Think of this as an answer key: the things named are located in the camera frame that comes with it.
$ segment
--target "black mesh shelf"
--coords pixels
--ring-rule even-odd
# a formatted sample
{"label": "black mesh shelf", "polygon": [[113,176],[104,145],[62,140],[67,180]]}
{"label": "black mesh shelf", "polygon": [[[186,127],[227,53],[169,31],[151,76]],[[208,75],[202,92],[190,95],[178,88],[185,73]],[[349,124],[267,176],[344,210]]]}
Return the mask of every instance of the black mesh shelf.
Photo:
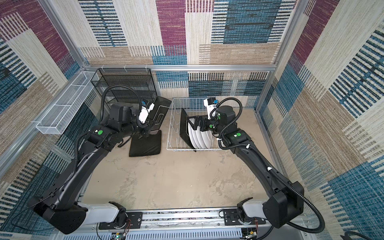
{"label": "black mesh shelf", "polygon": [[[96,74],[99,76],[98,81],[92,81],[93,86],[100,95],[109,86],[122,84],[133,88],[141,98],[155,101],[157,93],[153,82],[150,69],[145,68],[106,68],[98,69]],[[109,107],[113,103],[125,102],[133,103],[138,107],[135,94],[125,88],[114,88],[106,95],[106,105]]]}

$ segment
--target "white plate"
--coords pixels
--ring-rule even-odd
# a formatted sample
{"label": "white plate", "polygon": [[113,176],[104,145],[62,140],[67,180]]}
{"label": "white plate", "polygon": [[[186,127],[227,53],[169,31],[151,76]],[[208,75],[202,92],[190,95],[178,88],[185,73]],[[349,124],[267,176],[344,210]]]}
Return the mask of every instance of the white plate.
{"label": "white plate", "polygon": [[187,122],[187,125],[188,125],[188,135],[189,135],[189,139],[191,139],[191,143],[193,145],[194,148],[198,149],[196,143],[195,143],[195,140],[193,139],[193,136],[192,136],[192,127],[191,127],[191,124],[189,124],[189,122]]}
{"label": "white plate", "polygon": [[200,126],[197,126],[197,130],[196,130],[195,132],[196,132],[196,136],[197,136],[197,139],[198,139],[198,141],[199,141],[200,146],[201,146],[203,149],[206,149],[207,146],[206,146],[205,143],[204,143],[203,135],[202,135],[202,132],[200,131]]}
{"label": "white plate", "polygon": [[203,140],[207,148],[212,148],[212,134],[211,131],[201,132]]}
{"label": "white plate", "polygon": [[[191,123],[194,124],[194,123],[195,123],[195,119],[191,118]],[[197,139],[196,131],[193,130],[192,127],[191,127],[191,133],[192,133],[192,137],[193,137],[193,139],[195,140],[195,143],[196,143],[196,145],[197,145],[197,148],[202,149],[202,147],[201,147],[201,145],[200,145],[200,143],[199,143],[199,140]]]}

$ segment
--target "concrete floor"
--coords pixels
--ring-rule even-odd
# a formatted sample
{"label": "concrete floor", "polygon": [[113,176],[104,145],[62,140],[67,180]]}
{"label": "concrete floor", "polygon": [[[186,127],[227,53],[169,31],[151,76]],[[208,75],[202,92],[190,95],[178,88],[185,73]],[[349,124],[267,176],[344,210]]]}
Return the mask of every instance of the concrete floor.
{"label": "concrete floor", "polygon": [[[128,157],[130,143],[108,154],[94,170],[83,202],[115,201],[127,209],[228,207],[245,198],[268,199],[260,182],[230,150],[167,150],[170,113],[162,130],[161,153]],[[271,162],[252,109],[244,109],[238,127],[245,129]]]}

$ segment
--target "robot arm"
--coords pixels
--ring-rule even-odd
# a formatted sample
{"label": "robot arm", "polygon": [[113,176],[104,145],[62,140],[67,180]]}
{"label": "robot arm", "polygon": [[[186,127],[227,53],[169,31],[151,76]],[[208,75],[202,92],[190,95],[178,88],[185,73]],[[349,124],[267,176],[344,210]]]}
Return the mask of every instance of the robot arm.
{"label": "robot arm", "polygon": [[131,104],[112,105],[110,115],[86,134],[78,154],[79,164],[76,167],[70,164],[41,196],[30,199],[28,205],[65,234],[75,231],[82,224],[114,222],[116,226],[123,226],[126,223],[126,209],[123,206],[115,202],[86,205],[77,203],[76,199],[96,166],[117,143],[123,141],[124,137],[136,133],[147,136],[151,131],[160,128],[164,118],[164,111],[161,111],[161,108],[169,107],[169,104],[164,106],[164,103],[170,101],[157,97],[155,100],[157,106],[145,99],[143,103],[149,110],[142,109],[141,112],[145,111],[146,117],[149,114],[150,119],[154,120],[153,124],[138,126],[137,112]]}
{"label": "robot arm", "polygon": [[[270,197],[263,205],[252,199],[246,199],[239,203],[239,218],[243,222],[248,222],[253,217],[266,217],[276,228],[280,228],[286,223],[299,228],[289,221],[303,212],[303,198],[298,197],[300,194],[304,194],[301,184],[298,182],[291,183],[258,152],[249,135],[244,130],[237,128],[236,119],[239,116],[235,115],[232,107],[220,106],[215,108],[209,106],[213,104],[216,104],[215,99],[208,99],[206,105],[209,110],[208,115],[188,117],[189,124],[194,130],[200,126],[201,131],[210,130],[214,134],[219,134],[222,137],[220,141],[223,141],[224,145],[227,146],[223,149],[230,149],[247,164]],[[155,101],[153,111],[156,114],[151,117],[152,112],[149,113],[150,119],[154,119],[157,128],[160,127],[164,118],[164,114],[158,114],[157,111],[161,107]],[[193,124],[189,120],[190,118],[195,118]],[[74,166],[69,165],[42,196],[33,197],[28,205],[65,234],[72,233],[82,224],[113,222],[118,227],[123,226],[127,219],[126,209],[123,206],[115,202],[104,205],[85,205],[77,203],[76,198],[93,170],[117,143],[126,136],[135,133],[145,136],[153,130],[150,126],[142,126],[136,119],[139,118],[132,105],[127,103],[112,105],[110,115],[86,135],[85,142],[79,150],[80,162],[75,167],[76,170],[74,170]],[[324,226],[324,224],[320,224],[313,231],[309,231],[307,228],[300,230],[318,233],[324,229]]]}

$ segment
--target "white wire basket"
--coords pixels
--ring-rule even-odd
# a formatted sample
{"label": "white wire basket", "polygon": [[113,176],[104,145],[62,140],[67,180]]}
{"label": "white wire basket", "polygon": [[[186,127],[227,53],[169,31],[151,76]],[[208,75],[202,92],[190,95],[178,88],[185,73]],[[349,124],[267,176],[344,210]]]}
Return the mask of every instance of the white wire basket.
{"label": "white wire basket", "polygon": [[93,81],[96,81],[99,77],[95,72],[84,71],[80,73],[43,116],[36,128],[42,134],[63,134],[93,89],[92,78]]}
{"label": "white wire basket", "polygon": [[204,106],[205,98],[174,98],[172,100],[170,111],[170,123],[167,140],[167,150],[172,151],[217,151],[221,150],[214,137],[210,148],[193,149],[180,137],[180,115],[181,109],[187,112],[189,117],[197,115],[207,115],[207,109]]}

